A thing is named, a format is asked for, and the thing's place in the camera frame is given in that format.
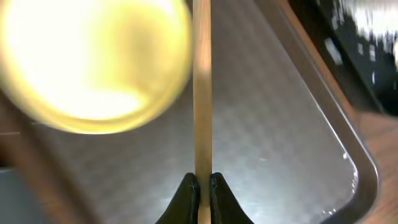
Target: gray tray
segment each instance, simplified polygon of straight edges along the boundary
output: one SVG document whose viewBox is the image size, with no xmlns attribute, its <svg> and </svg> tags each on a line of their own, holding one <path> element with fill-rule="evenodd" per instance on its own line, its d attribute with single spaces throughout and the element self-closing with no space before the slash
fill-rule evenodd
<svg viewBox="0 0 398 224">
<path fill-rule="evenodd" d="M 375 201 L 374 163 L 276 1 L 257 3 L 212 2 L 213 171 L 255 223 L 353 223 Z M 34 129 L 101 222 L 155 223 L 194 170 L 192 108 L 189 83 L 133 131 Z"/>
</svg>

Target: gray surface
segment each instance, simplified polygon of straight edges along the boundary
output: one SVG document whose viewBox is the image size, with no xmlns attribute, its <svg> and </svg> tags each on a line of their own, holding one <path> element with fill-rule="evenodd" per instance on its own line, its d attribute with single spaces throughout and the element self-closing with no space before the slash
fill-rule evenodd
<svg viewBox="0 0 398 224">
<path fill-rule="evenodd" d="M 320 223 L 355 168 L 252 1 L 213 1 L 213 170 L 255 223 Z M 154 223 L 193 172 L 192 88 L 155 121 L 106 136 L 35 127 L 105 223 Z"/>
<path fill-rule="evenodd" d="M 39 202 L 33 198 L 18 173 L 0 167 L 0 222 L 5 224 L 45 224 Z"/>
</svg>

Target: yellow plate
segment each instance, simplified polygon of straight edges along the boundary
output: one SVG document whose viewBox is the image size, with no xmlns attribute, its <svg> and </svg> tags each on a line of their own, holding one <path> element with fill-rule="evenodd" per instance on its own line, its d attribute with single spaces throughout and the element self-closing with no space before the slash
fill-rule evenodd
<svg viewBox="0 0 398 224">
<path fill-rule="evenodd" d="M 2 89 L 55 128 L 139 127 L 188 80 L 191 16 L 183 0 L 8 0 L 1 9 Z"/>
</svg>

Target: wooden stick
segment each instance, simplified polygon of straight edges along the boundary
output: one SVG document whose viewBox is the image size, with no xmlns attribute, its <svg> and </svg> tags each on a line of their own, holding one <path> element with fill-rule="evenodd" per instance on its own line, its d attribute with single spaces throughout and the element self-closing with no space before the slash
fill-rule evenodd
<svg viewBox="0 0 398 224">
<path fill-rule="evenodd" d="M 193 117 L 195 174 L 200 184 L 198 223 L 211 223 L 212 174 L 211 0 L 193 0 Z"/>
</svg>

